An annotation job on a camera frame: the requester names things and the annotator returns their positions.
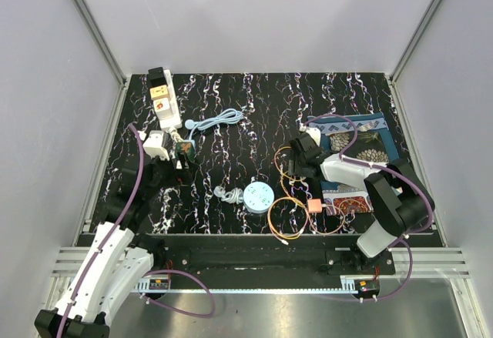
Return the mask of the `green cube socket adapter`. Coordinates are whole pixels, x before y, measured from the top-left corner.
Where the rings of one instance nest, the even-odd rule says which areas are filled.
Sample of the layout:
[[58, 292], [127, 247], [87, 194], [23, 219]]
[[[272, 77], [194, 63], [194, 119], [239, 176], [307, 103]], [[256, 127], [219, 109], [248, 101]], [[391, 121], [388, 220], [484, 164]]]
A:
[[175, 144], [177, 153], [183, 154], [190, 162], [196, 157], [195, 143], [191, 140], [183, 140]]

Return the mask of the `white multicolour power strip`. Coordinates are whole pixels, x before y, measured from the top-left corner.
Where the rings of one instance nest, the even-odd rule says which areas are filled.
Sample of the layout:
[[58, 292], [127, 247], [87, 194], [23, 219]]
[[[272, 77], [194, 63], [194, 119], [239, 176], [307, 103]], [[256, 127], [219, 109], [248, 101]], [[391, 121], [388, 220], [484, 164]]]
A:
[[172, 112], [169, 115], [157, 115], [154, 108], [154, 112], [159, 120], [159, 127], [163, 131], [169, 131], [170, 129], [181, 129], [183, 126], [180, 110], [176, 98], [176, 91], [173, 84], [173, 76], [168, 69], [164, 69], [167, 81], [167, 87], [169, 90], [168, 100]]

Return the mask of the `pink USB charger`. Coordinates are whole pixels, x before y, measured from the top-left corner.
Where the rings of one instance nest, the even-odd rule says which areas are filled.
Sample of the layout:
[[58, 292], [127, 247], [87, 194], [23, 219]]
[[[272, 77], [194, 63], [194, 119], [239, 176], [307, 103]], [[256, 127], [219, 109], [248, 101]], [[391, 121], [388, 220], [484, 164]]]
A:
[[309, 213], [321, 213], [323, 212], [324, 205], [320, 199], [308, 199], [307, 210]]

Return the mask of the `round light blue socket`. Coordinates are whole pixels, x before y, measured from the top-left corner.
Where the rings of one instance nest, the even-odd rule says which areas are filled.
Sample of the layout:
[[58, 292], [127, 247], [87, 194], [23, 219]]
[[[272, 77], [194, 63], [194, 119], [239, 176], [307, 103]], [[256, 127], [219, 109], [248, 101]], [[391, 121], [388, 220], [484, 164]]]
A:
[[273, 189], [265, 182], [252, 182], [243, 191], [243, 204], [249, 213], [266, 213], [273, 202]]

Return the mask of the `white cube socket adapter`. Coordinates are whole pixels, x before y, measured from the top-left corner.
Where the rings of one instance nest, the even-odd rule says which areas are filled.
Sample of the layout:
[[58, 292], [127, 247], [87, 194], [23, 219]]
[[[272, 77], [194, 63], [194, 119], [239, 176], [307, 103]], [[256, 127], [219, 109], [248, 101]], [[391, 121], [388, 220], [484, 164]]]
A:
[[172, 112], [168, 98], [155, 99], [153, 108], [157, 115], [169, 115]]

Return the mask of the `beige travel adapter cube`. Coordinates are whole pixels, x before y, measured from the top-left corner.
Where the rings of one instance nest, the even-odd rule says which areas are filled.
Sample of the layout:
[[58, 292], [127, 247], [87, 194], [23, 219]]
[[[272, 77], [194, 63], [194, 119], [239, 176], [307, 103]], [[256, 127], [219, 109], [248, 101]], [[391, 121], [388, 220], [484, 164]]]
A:
[[152, 100], [167, 98], [169, 95], [169, 90], [166, 85], [160, 85], [153, 87], [149, 90], [150, 97]]

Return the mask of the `light blue power strip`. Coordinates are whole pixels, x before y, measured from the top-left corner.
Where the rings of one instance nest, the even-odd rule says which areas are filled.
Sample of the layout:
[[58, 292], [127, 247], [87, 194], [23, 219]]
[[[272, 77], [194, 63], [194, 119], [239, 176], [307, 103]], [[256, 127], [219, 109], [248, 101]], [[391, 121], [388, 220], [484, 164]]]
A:
[[194, 143], [184, 140], [175, 144], [176, 168], [194, 173], [197, 170]]

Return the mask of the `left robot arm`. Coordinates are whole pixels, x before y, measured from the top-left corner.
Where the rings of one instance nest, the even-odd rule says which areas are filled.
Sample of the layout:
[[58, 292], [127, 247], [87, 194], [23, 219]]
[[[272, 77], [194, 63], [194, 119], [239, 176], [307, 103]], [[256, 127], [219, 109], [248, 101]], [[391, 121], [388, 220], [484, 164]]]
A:
[[108, 196], [92, 245], [69, 288], [50, 310], [40, 310], [41, 337], [107, 337], [111, 320], [147, 273], [166, 265], [165, 243], [139, 232], [161, 189], [189, 186], [198, 165], [179, 153], [168, 161], [142, 159], [126, 167]]

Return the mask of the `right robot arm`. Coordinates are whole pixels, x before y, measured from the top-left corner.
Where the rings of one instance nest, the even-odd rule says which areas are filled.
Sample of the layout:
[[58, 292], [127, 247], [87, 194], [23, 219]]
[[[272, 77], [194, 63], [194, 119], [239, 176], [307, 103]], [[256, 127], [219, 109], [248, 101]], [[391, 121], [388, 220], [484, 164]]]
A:
[[357, 240], [350, 264], [357, 273], [368, 273], [377, 256], [410, 233], [420, 233], [434, 220], [434, 200], [404, 159], [372, 162], [323, 149], [308, 132], [290, 140], [293, 174], [336, 182], [368, 194], [375, 220]]

